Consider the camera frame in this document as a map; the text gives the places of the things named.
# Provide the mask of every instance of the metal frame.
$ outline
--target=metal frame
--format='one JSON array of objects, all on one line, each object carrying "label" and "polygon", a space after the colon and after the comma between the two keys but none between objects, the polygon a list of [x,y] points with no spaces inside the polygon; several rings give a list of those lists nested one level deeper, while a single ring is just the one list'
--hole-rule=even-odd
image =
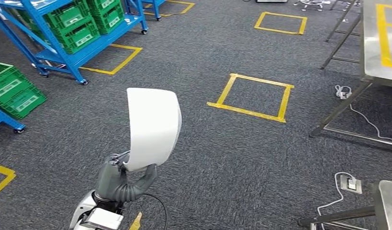
[{"label": "metal frame", "polygon": [[[47,26],[45,20],[43,19],[43,15],[48,12],[51,12],[63,5],[66,5],[71,2],[71,0],[45,0],[40,2],[38,5],[33,6],[29,0],[20,0],[22,5],[14,4],[13,1],[7,1],[11,3],[6,3],[6,1],[0,0],[0,7],[8,7],[8,8],[16,8],[27,11],[30,17],[36,22],[37,27],[41,30],[45,38],[49,41],[52,46],[46,44],[41,38],[37,37],[32,31],[26,28],[22,23],[8,14],[6,11],[3,11],[0,8],[0,13],[3,14],[9,21],[15,24],[17,27],[21,29],[24,33],[30,36],[33,40],[39,43],[44,50],[33,53],[31,52],[27,46],[21,41],[19,36],[6,24],[0,17],[0,28],[2,31],[9,37],[11,41],[27,56],[27,58],[35,65],[38,72],[41,75],[47,76],[49,71],[59,71],[64,73],[70,73],[74,76],[75,80],[78,83],[83,85],[88,84],[88,81],[84,79],[79,72],[79,67],[84,63],[89,61],[103,49],[105,49],[112,42],[117,40],[120,36],[128,32],[138,23],[141,23],[142,33],[146,34],[148,27],[145,21],[145,15],[142,7],[137,9],[137,15],[132,15],[125,13],[124,19],[125,22],[122,22],[118,25],[110,34],[101,35],[98,39],[82,48],[80,51],[75,54],[67,54],[54,34]],[[128,6],[129,2],[134,3],[136,5],[141,6],[141,0],[124,0],[124,5]],[[56,63],[63,64],[63,67],[53,67],[51,65],[46,65],[40,62],[40,60],[52,61]]]},{"label": "metal frame", "polygon": [[314,218],[304,218],[299,220],[298,224],[302,227],[310,227],[310,230],[317,230],[318,224],[332,225],[349,230],[367,230],[338,221],[376,216],[378,229],[390,230],[392,229],[392,181],[379,181],[374,188],[373,206],[319,215]]},{"label": "metal frame", "polygon": [[321,223],[337,226],[344,229],[364,230],[363,228],[359,228],[356,226],[348,225],[346,223],[341,223],[337,221],[371,217],[371,216],[375,216],[375,206],[362,207],[353,210],[347,210],[347,211],[317,216],[315,218],[305,218],[299,220],[298,223],[302,227],[310,226],[310,230],[316,230],[317,224],[321,224]]},{"label": "metal frame", "polygon": [[356,60],[351,60],[347,58],[341,58],[341,57],[335,57],[335,53],[339,50],[339,48],[342,46],[342,44],[346,41],[350,33],[354,30],[354,28],[359,24],[363,16],[363,13],[359,14],[358,17],[355,19],[353,24],[350,26],[350,28],[347,30],[347,32],[344,34],[344,36],[340,39],[338,42],[337,46],[334,48],[334,50],[331,52],[330,56],[328,59],[325,61],[325,63],[322,65],[320,69],[324,69],[329,62],[333,60],[341,60],[341,61],[348,61],[348,62],[354,62],[354,63],[359,63],[361,64],[360,70],[360,76],[361,76],[361,81],[362,83],[356,88],[351,96],[349,96],[347,99],[343,100],[337,108],[335,108],[331,114],[325,118],[323,121],[320,122],[320,124],[310,133],[311,137],[316,137],[318,136],[322,130],[327,130],[339,134],[344,134],[356,138],[361,138],[361,139],[366,139],[366,140],[372,140],[376,141],[379,143],[383,144],[388,144],[392,145],[392,141],[388,141],[385,139],[381,138],[373,138],[369,137],[366,135],[358,134],[358,133],[353,133],[353,132],[348,132],[344,131],[342,129],[336,129],[336,128],[331,128],[328,127],[328,125],[337,117],[339,116],[355,99],[357,99],[367,88],[369,88],[372,84],[380,84],[380,85],[386,85],[386,86],[392,86],[392,80],[388,79],[381,79],[377,77],[372,77],[368,76],[365,74],[365,60],[364,60],[364,38],[363,38],[363,24],[360,24],[360,29],[361,29],[361,42],[360,42],[360,61]]},{"label": "metal frame", "polygon": [[323,11],[323,4],[325,0],[297,0],[293,6],[299,6],[299,3],[302,3],[304,5],[302,11],[307,11],[308,6],[318,6],[319,8],[317,11]]},{"label": "metal frame", "polygon": [[14,118],[8,116],[6,113],[0,110],[0,123],[4,122],[11,126],[15,132],[21,133],[24,131],[25,125],[16,121]]},{"label": "metal frame", "polygon": [[162,16],[159,14],[159,6],[162,5],[166,0],[141,0],[143,3],[152,4],[152,7],[146,6],[145,10],[152,10],[155,14],[155,18],[160,21]]},{"label": "metal frame", "polygon": [[331,5],[331,8],[330,8],[331,11],[335,8],[335,6],[337,5],[337,3],[338,3],[339,1],[348,4],[348,5],[345,7],[345,9],[343,9],[343,11],[346,11],[347,8],[349,7],[349,4],[352,2],[352,0],[336,0],[336,1]]},{"label": "metal frame", "polygon": [[[355,27],[359,24],[360,21],[361,21],[361,15],[359,14],[357,16],[357,18],[355,19],[355,21],[348,28],[348,30],[346,32],[344,32],[344,36],[339,40],[338,44],[333,49],[333,51],[331,52],[330,56],[327,58],[327,60],[324,62],[324,64],[321,66],[320,69],[324,69],[330,63],[331,60],[347,61],[347,62],[352,62],[352,63],[358,63],[359,64],[358,60],[352,60],[352,59],[343,58],[343,57],[335,57],[334,55],[341,48],[342,44],[347,40],[349,35],[352,34],[352,31],[355,29]],[[331,32],[331,34],[328,36],[327,39],[329,39],[332,36],[333,33],[334,33],[334,31]]]},{"label": "metal frame", "polygon": [[[350,2],[350,5],[345,9],[344,14],[341,16],[341,18],[340,18],[340,19],[338,20],[338,22],[335,24],[333,30],[332,30],[331,33],[328,35],[327,39],[325,39],[326,42],[328,42],[328,41],[331,39],[331,37],[334,35],[334,33],[339,33],[339,34],[347,34],[347,33],[348,33],[347,31],[338,30],[338,27],[340,26],[340,24],[341,24],[342,22],[347,22],[347,14],[348,14],[348,12],[351,10],[351,8],[356,4],[357,1],[359,1],[359,0],[350,0],[350,1],[348,1],[348,2]],[[359,33],[355,33],[355,32],[352,32],[352,31],[351,31],[351,33],[348,33],[348,34],[351,34],[351,35],[354,35],[354,36],[360,36]]]}]

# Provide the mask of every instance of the yellow tape square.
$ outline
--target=yellow tape square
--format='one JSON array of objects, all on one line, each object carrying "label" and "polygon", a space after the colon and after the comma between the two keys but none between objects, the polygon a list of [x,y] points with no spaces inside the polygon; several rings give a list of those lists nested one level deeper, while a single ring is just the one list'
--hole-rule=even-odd
[{"label": "yellow tape square", "polygon": [[90,70],[93,72],[97,72],[97,73],[105,73],[105,74],[110,74],[110,75],[114,75],[116,74],[120,69],[122,69],[129,61],[131,61],[138,53],[139,51],[142,50],[142,48],[139,47],[134,47],[134,46],[123,46],[123,45],[118,45],[118,44],[111,44],[110,46],[113,47],[118,47],[118,48],[123,48],[123,49],[132,49],[134,50],[132,54],[130,54],[122,63],[120,63],[117,67],[115,67],[113,70],[111,71],[106,71],[106,70],[102,70],[102,69],[93,69],[93,68],[88,68],[88,67],[79,67],[79,69],[85,69],[85,70]]},{"label": "yellow tape square", "polygon": [[379,33],[379,44],[381,48],[381,64],[386,67],[392,67],[392,56],[389,46],[387,28],[392,27],[392,23],[386,22],[385,9],[391,8],[391,5],[376,4],[376,25]]},{"label": "yellow tape square", "polygon": [[[193,6],[194,6],[194,4],[195,3],[193,3],[193,2],[186,2],[186,1],[175,1],[175,0],[166,0],[166,1],[168,1],[168,2],[173,2],[173,3],[179,3],[179,4],[185,4],[185,5],[187,5],[186,6],[186,8],[184,9],[184,10],[182,10],[182,12],[179,12],[179,13],[171,13],[171,14],[160,14],[160,16],[162,16],[162,17],[168,17],[168,16],[171,16],[171,15],[174,15],[174,14],[183,14],[183,13],[186,13],[187,11],[189,11],[190,10],[190,8],[192,8]],[[145,8],[150,8],[152,6],[152,4],[148,4],[148,5],[146,5],[145,6]],[[148,15],[155,15],[154,13],[150,13],[150,12],[144,12],[144,14],[148,14]]]},{"label": "yellow tape square", "polygon": [[[262,114],[262,113],[258,113],[258,112],[254,112],[254,111],[241,109],[241,108],[237,108],[237,107],[228,106],[228,105],[223,104],[225,98],[227,97],[228,93],[230,92],[231,87],[233,86],[233,84],[237,78],[242,78],[242,79],[247,79],[247,80],[251,80],[251,81],[258,81],[261,83],[285,87],[285,91],[283,92],[282,101],[280,102],[278,116]],[[265,79],[260,79],[260,78],[253,78],[253,77],[244,76],[244,75],[240,75],[240,74],[236,74],[236,73],[231,73],[230,80],[228,80],[228,82],[227,82],[226,86],[224,87],[224,90],[221,93],[220,97],[218,98],[217,102],[216,103],[207,102],[207,105],[212,106],[212,107],[216,107],[216,108],[220,108],[220,109],[227,109],[227,110],[231,110],[234,112],[239,112],[239,113],[243,113],[243,114],[248,114],[248,115],[257,116],[257,117],[264,118],[264,119],[269,119],[269,120],[274,120],[274,121],[279,121],[279,122],[285,123],[286,120],[285,120],[284,116],[286,113],[287,103],[289,101],[290,89],[292,89],[292,88],[294,88],[294,85],[289,85],[289,84],[280,83],[280,82],[276,82],[276,81],[265,80]]]},{"label": "yellow tape square", "polygon": [[[282,16],[282,17],[290,17],[290,18],[300,18],[302,20],[302,23],[300,24],[299,31],[293,32],[293,31],[276,30],[276,29],[269,29],[269,28],[261,27],[260,25],[262,24],[263,18],[267,14],[275,15],[275,16]],[[289,34],[289,35],[302,35],[304,33],[304,29],[306,28],[306,23],[307,23],[307,17],[280,14],[280,13],[262,12],[261,15],[259,16],[257,22],[255,23],[254,28],[259,29],[259,30],[267,30],[267,31],[279,32],[279,33],[284,33],[284,34]]]},{"label": "yellow tape square", "polygon": [[4,178],[4,180],[2,180],[2,181],[0,182],[0,191],[1,191],[5,186],[8,185],[8,183],[9,183],[11,180],[14,179],[14,177],[15,177],[15,171],[14,171],[14,170],[11,170],[11,169],[8,169],[8,168],[3,167],[3,166],[0,165],[0,173],[1,173],[1,174],[4,174],[4,175],[6,176],[6,178]]}]

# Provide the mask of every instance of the white label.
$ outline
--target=white label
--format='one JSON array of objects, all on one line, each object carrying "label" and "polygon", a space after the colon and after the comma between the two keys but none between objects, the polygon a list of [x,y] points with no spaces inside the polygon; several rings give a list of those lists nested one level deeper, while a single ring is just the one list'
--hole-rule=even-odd
[{"label": "white label", "polygon": [[107,6],[109,6],[111,3],[113,3],[114,2],[114,0],[108,0],[108,1],[105,1],[105,2],[103,2],[102,4],[101,4],[101,6],[103,7],[103,9],[104,8],[106,8]]},{"label": "white label", "polygon": [[76,45],[77,45],[77,46],[81,46],[82,44],[84,44],[85,42],[89,41],[89,40],[92,39],[92,38],[93,38],[93,36],[92,36],[91,34],[88,34],[86,37],[84,37],[84,38],[78,40],[78,41],[76,42]]},{"label": "white label", "polygon": [[119,22],[120,21],[120,17],[116,17],[116,18],[114,18],[110,23],[108,23],[108,25],[110,26],[110,27],[113,27],[117,22]]},{"label": "white label", "polygon": [[10,91],[13,89],[15,86],[21,84],[21,81],[18,79],[13,80],[10,84],[4,86],[3,88],[0,89],[0,97],[4,95],[6,92]]},{"label": "white label", "polygon": [[28,107],[32,102],[36,101],[36,99],[38,99],[37,96],[32,96],[30,99],[28,99],[26,102],[22,103],[22,105],[18,106],[17,108],[15,108],[15,110],[17,110],[17,112],[21,112],[22,110],[24,110],[26,107]]},{"label": "white label", "polygon": [[76,23],[76,22],[80,21],[82,18],[83,18],[83,16],[81,16],[81,14],[79,14],[78,16],[76,16],[75,18],[70,20],[67,25],[71,25],[73,23]]}]

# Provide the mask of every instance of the white curved object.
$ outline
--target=white curved object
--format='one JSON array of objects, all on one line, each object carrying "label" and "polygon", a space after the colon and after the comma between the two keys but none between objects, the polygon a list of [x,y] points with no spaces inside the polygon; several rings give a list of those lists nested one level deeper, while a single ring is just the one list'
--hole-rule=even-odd
[{"label": "white curved object", "polygon": [[157,89],[128,88],[131,151],[125,167],[139,171],[163,164],[175,148],[182,118],[176,94]]}]

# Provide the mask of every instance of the blue metal shelf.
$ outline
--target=blue metal shelf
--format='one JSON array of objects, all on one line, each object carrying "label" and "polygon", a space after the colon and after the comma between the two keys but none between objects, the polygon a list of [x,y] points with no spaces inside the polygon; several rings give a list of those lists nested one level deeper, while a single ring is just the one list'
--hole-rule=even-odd
[{"label": "blue metal shelf", "polygon": [[22,132],[25,128],[25,125],[21,124],[20,122],[16,121],[14,118],[8,116],[6,113],[0,110],[0,123],[1,122],[8,124],[15,130],[18,130],[18,132]]},{"label": "blue metal shelf", "polygon": [[[101,35],[97,40],[90,43],[75,54],[66,54],[70,62],[75,66],[82,66],[84,63],[96,56],[99,52],[104,50],[109,44],[113,43],[119,37],[127,33],[140,20],[140,17],[129,15],[127,13],[124,14],[124,17],[126,21],[117,26],[111,34]],[[44,49],[35,56],[39,59],[62,63],[62,58],[48,49]]]},{"label": "blue metal shelf", "polygon": [[[72,0],[45,0],[42,2],[37,1],[37,3],[33,3],[33,7],[36,9],[37,13],[39,13],[40,15],[44,15],[70,3],[71,1]],[[20,1],[0,0],[0,6],[25,10],[24,6]]]},{"label": "blue metal shelf", "polygon": [[[148,27],[145,21],[145,16],[143,8],[137,9],[136,14],[125,13],[125,21],[119,24],[110,34],[101,35],[98,39],[88,44],[81,50],[77,51],[75,54],[67,54],[61,44],[59,44],[55,35],[52,33],[51,29],[48,27],[43,15],[49,13],[61,6],[70,3],[72,0],[43,0],[42,2],[36,1],[31,2],[31,0],[0,0],[0,13],[6,17],[10,22],[20,28],[25,34],[27,34],[31,39],[39,43],[43,50],[34,53],[28,49],[24,44],[22,39],[19,38],[17,33],[13,31],[0,17],[0,29],[14,42],[14,44],[25,54],[25,56],[31,61],[36,67],[41,75],[47,76],[49,71],[60,71],[64,73],[72,74],[76,81],[86,85],[88,82],[84,79],[79,71],[79,67],[84,63],[89,61],[108,45],[113,43],[123,34],[131,30],[137,24],[141,24],[142,33],[146,34]],[[129,12],[130,3],[134,6],[141,6],[141,0],[124,0],[124,6],[126,11]],[[51,44],[50,46],[44,42],[41,38],[37,37],[32,31],[30,31],[25,25],[19,22],[17,19],[12,17],[6,11],[3,11],[1,7],[10,7],[25,10],[31,19],[36,23],[38,29],[42,32],[42,35]],[[44,64],[43,60],[52,61],[56,63],[63,64],[62,67],[54,67],[49,63]]]},{"label": "blue metal shelf", "polygon": [[141,0],[142,3],[152,4],[152,7],[145,8],[146,10],[153,10],[156,19],[159,21],[162,17],[159,14],[159,6],[165,2],[165,0]]}]

